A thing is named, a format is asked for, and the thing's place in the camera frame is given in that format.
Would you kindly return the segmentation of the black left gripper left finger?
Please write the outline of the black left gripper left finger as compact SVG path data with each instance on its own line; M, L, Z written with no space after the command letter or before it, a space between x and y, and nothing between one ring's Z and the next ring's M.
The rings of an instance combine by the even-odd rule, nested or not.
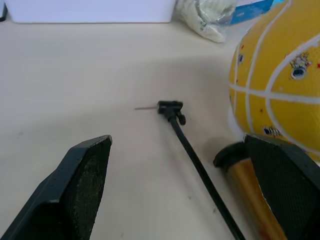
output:
M106 181L112 137L102 135L68 150L35 189L3 240L88 240Z

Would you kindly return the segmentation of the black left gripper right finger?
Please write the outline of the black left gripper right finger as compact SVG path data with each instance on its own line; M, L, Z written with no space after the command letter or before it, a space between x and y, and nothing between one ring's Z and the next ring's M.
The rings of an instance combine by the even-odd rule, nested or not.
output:
M289 240L320 238L320 167L297 145L247 135L246 151L262 194Z

